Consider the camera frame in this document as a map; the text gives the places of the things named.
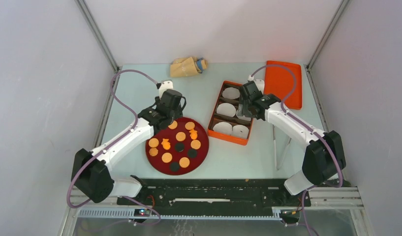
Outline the orange cookie box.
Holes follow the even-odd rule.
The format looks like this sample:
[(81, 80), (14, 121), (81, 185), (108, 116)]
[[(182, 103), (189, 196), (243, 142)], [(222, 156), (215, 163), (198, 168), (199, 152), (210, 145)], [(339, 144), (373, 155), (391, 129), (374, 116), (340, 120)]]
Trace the orange cookie box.
[(219, 90), (207, 127), (210, 137), (245, 146), (248, 143), (252, 118), (238, 114), (241, 84), (224, 81)]

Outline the dark red round plate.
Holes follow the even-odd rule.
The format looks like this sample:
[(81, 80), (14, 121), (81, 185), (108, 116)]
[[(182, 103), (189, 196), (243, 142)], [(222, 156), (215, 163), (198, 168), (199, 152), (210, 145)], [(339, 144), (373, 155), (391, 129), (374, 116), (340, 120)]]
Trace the dark red round plate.
[(148, 162), (171, 176), (188, 174), (205, 161), (209, 138), (204, 127), (191, 118), (179, 118), (145, 144)]

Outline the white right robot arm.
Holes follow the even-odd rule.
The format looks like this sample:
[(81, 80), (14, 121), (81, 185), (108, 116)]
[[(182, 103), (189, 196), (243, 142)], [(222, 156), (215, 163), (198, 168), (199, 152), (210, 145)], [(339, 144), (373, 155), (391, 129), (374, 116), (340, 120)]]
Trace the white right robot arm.
[(325, 132), (291, 112), (275, 95), (264, 95), (255, 81), (239, 87), (238, 114), (261, 119), (283, 131), (305, 152), (301, 169), (284, 182), (278, 192), (286, 206), (298, 199), (298, 194), (338, 176), (342, 186), (342, 169), (346, 166), (342, 140), (336, 131)]

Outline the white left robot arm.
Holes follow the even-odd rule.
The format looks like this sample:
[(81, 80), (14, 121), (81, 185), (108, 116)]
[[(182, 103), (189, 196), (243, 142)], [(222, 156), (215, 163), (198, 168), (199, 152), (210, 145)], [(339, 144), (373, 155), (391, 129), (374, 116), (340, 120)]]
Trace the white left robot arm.
[(136, 205), (145, 203), (148, 192), (137, 177), (113, 179), (111, 171), (135, 147), (181, 118), (185, 106), (186, 98), (180, 92), (167, 89), (162, 96), (155, 98), (152, 106), (138, 114), (133, 124), (110, 141), (91, 151), (84, 148), (77, 151), (66, 196), (70, 207), (75, 207), (70, 200), (73, 187), (88, 197), (85, 203), (100, 203), (110, 196), (127, 196)]

